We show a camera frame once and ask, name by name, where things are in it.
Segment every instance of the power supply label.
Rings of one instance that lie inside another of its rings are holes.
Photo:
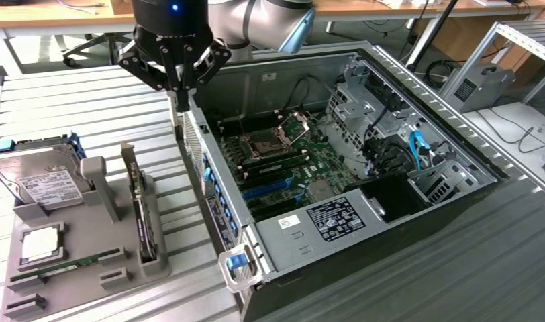
[[[329,201],[306,212],[327,242],[366,227],[346,197]]]

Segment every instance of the cable on floor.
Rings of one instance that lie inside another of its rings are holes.
[[[487,122],[487,119],[486,119],[485,116],[479,113],[479,111],[475,111],[475,113],[479,115],[479,117],[482,118],[482,120],[483,120],[483,122],[486,123],[486,125],[489,126],[489,128],[493,130],[493,132],[495,133],[495,135],[499,137],[499,139],[501,139],[505,143],[507,143],[507,144],[518,144],[518,150],[519,150],[521,153],[526,154],[526,153],[534,152],[534,151],[537,151],[537,150],[545,148],[545,141],[541,140],[538,137],[535,137],[535,136],[531,134],[531,132],[533,132],[533,130],[534,130],[534,127],[530,127],[529,129],[525,129],[515,121],[513,121],[513,120],[510,120],[509,118],[503,117],[498,112],[495,112],[495,111],[493,110],[493,107],[495,106],[497,102],[498,102],[502,98],[503,98],[503,97],[501,97],[501,98],[498,98],[498,99],[495,100],[495,102],[491,104],[489,110],[490,110],[490,112],[493,112],[501,119],[503,119],[503,120],[507,121],[509,123],[514,124],[514,125],[523,131],[523,134],[522,134],[522,136],[521,136],[521,138],[519,138],[518,140],[507,140],[507,139],[505,139],[505,138],[502,137],[501,133],[495,130],[494,126],[490,124],[490,122]],[[525,138],[526,138],[527,136],[531,136],[534,139],[537,139],[537,140],[542,143],[542,145],[538,146],[537,148],[530,149],[530,150],[522,150],[522,142],[523,142],[523,140],[525,140]]]
[[[402,27],[405,26],[405,24],[401,24],[397,28],[391,29],[391,30],[378,30],[374,27],[371,27],[366,21],[362,22],[367,28],[370,28],[371,30],[374,30],[375,32],[381,33],[383,35],[383,37],[389,37],[389,32],[394,32],[399,29],[402,29]]]

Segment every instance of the hard drive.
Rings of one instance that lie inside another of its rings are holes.
[[[18,143],[0,140],[0,181],[18,204],[38,203],[47,210],[79,204],[82,193],[92,189],[80,175],[84,157],[75,134]]]

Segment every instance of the white cable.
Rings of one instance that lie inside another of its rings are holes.
[[[425,75],[426,73],[425,72],[414,72],[414,74],[418,74],[418,75]],[[449,77],[447,76],[443,76],[443,75],[438,75],[438,74],[430,74],[430,76],[435,76],[435,77],[438,77],[439,79],[442,79],[442,81],[447,81],[447,79],[449,79]]]

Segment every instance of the white sticker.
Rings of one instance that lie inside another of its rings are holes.
[[[279,219],[279,225],[281,225],[281,228],[283,229],[293,227],[294,225],[298,225],[299,223],[301,221],[298,220],[297,215],[291,215],[286,218]]]
[[[30,197],[40,205],[79,199],[82,194],[68,171],[56,171],[18,179]]]
[[[263,75],[263,82],[266,81],[274,81],[277,79],[277,73],[271,72],[270,74]]]
[[[78,268],[78,265],[70,265],[70,266],[66,266],[63,268],[58,268],[56,270],[52,270],[52,271],[50,271],[47,273],[40,274],[39,277],[50,277],[50,276],[58,275],[60,273],[68,272],[68,271],[71,271],[71,270],[74,270],[76,268]]]

